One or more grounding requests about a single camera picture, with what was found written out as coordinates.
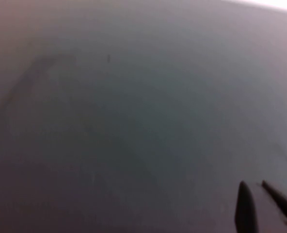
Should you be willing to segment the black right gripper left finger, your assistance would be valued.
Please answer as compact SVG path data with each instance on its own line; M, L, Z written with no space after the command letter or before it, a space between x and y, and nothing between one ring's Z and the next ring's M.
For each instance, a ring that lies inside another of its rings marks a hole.
M234 222L238 233L257 233L255 201L245 181L239 183Z

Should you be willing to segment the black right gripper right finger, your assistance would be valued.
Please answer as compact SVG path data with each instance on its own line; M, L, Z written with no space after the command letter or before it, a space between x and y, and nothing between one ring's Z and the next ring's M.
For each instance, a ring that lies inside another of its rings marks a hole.
M261 186L274 200L281 212L287 217L287 196L265 180L262 181Z

